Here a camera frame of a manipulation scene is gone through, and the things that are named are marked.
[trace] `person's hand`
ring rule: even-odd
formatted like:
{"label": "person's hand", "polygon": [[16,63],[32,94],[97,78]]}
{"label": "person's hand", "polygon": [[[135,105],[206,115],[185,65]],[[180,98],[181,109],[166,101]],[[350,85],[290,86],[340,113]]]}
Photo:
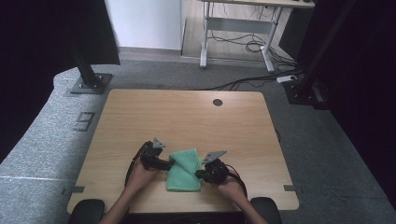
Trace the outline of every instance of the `person's hand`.
{"label": "person's hand", "polygon": [[134,162],[134,169],[129,176],[127,189],[141,190],[159,173],[159,170],[146,170],[140,158]]}
{"label": "person's hand", "polygon": [[[236,172],[234,171],[230,171],[230,173],[236,175]],[[224,197],[230,199],[234,203],[235,201],[246,199],[244,190],[242,189],[241,185],[238,183],[238,181],[235,178],[229,175],[220,185],[210,184],[210,186],[220,191],[220,193]]]}

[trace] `wooden table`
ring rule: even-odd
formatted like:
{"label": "wooden table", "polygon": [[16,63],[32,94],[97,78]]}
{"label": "wooden table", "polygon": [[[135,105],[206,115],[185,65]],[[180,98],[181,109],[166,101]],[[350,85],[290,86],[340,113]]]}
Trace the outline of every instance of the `wooden table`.
{"label": "wooden table", "polygon": [[[209,30],[217,31],[231,31],[253,34],[268,35],[268,40],[265,45],[261,47],[262,57],[269,73],[274,73],[275,69],[268,55],[268,50],[271,47],[271,42],[274,38],[277,24],[279,22],[280,14],[283,7],[292,8],[313,8],[315,4],[312,0],[309,3],[303,0],[200,0],[205,2],[204,6],[204,41],[201,46],[201,61],[200,67],[206,68],[207,61],[207,32]],[[272,21],[251,21],[251,20],[236,20],[229,18],[215,18],[210,16],[210,3],[226,3],[239,5],[254,5],[254,6],[269,6],[276,7],[275,15]]]}
{"label": "wooden table", "polygon": [[[221,106],[213,104],[215,99]],[[129,164],[137,150],[158,137],[169,153],[196,148],[204,158],[227,149],[231,164],[247,185],[249,199],[272,198],[280,210],[297,209],[290,174],[273,123],[260,92],[113,90],[107,98],[87,157],[67,206],[83,199],[105,201],[106,211],[119,198]],[[131,213],[219,212],[236,208],[208,185],[200,192],[166,191],[161,172],[135,198]]]}

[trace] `folded green towel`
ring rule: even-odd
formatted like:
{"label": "folded green towel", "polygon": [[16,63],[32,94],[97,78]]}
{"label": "folded green towel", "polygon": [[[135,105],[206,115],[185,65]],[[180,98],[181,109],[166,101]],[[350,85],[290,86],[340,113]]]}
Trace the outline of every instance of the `folded green towel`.
{"label": "folded green towel", "polygon": [[169,155],[169,161],[174,160],[166,177],[166,189],[169,191],[198,191],[201,180],[195,176],[195,171],[201,169],[201,159],[195,148]]}

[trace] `gray carpet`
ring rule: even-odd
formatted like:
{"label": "gray carpet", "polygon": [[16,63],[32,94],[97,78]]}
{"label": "gray carpet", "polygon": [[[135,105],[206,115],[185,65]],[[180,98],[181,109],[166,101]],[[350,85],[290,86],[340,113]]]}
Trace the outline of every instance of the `gray carpet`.
{"label": "gray carpet", "polygon": [[[97,65],[114,75],[103,95],[70,96],[77,69],[59,74],[55,89],[28,132],[0,165],[0,223],[65,223],[67,191],[74,186],[112,89],[192,90],[238,78],[260,77],[262,68],[196,63],[122,61]],[[300,208],[281,211],[283,223],[396,223],[396,213],[359,153],[329,111],[289,105],[276,82],[239,91],[264,94]],[[81,112],[94,113],[87,132],[75,131]]]}

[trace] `standing desk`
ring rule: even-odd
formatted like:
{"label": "standing desk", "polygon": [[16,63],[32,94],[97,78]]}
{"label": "standing desk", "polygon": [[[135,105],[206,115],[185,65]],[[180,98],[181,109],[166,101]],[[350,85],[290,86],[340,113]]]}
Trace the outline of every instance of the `standing desk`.
{"label": "standing desk", "polygon": [[[221,106],[213,101],[220,99]],[[137,150],[153,137],[169,153],[196,148],[201,158],[227,149],[221,157],[247,185],[249,199],[272,198],[280,210],[297,209],[292,182],[276,132],[260,92],[113,90],[94,133],[67,210],[84,199],[101,199],[105,212],[119,198]],[[203,182],[200,192],[166,190],[166,172],[134,199],[130,213],[235,211],[229,201]]]}
{"label": "standing desk", "polygon": [[[313,8],[315,4],[312,2],[306,3],[303,0],[201,0],[205,2],[205,15],[204,15],[204,41],[201,46],[201,68],[206,68],[207,59],[207,31],[232,31],[242,33],[266,34],[268,35],[267,43],[261,47],[262,57],[264,58],[267,70],[269,73],[274,73],[275,69],[268,55],[268,50],[271,47],[272,40],[276,31],[279,17],[283,7],[293,8]],[[254,6],[269,6],[276,7],[275,16],[272,21],[249,21],[249,20],[236,20],[228,18],[210,17],[210,3],[227,3],[239,5],[254,5]]]}

